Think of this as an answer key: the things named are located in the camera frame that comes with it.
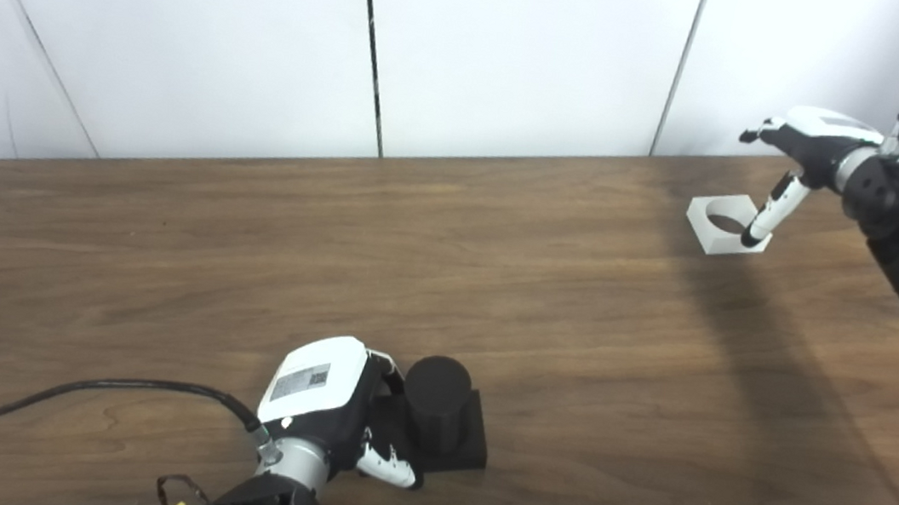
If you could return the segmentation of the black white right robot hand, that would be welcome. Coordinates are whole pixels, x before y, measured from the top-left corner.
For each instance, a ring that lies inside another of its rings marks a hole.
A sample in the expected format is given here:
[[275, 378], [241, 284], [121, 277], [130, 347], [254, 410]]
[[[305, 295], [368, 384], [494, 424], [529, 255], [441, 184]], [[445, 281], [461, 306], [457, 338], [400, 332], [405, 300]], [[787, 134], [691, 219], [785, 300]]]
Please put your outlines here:
[[795, 162], [741, 233], [745, 249], [759, 247], [811, 192], [834, 186], [837, 169], [854, 153], [873, 156], [885, 136], [849, 115], [828, 108], [792, 107], [739, 135], [742, 144], [762, 142]]

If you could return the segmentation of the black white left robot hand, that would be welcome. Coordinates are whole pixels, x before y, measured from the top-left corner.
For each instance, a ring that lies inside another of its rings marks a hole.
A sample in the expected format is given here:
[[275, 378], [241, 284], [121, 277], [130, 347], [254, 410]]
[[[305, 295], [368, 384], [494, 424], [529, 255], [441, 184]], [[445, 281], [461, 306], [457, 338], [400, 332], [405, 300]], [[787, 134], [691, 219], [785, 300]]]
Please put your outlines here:
[[405, 393], [394, 359], [353, 336], [301, 345], [283, 359], [258, 406], [266, 436], [258, 447], [257, 472], [313, 495], [353, 469], [419, 490], [425, 476], [398, 449], [396, 422], [381, 411], [385, 400]]

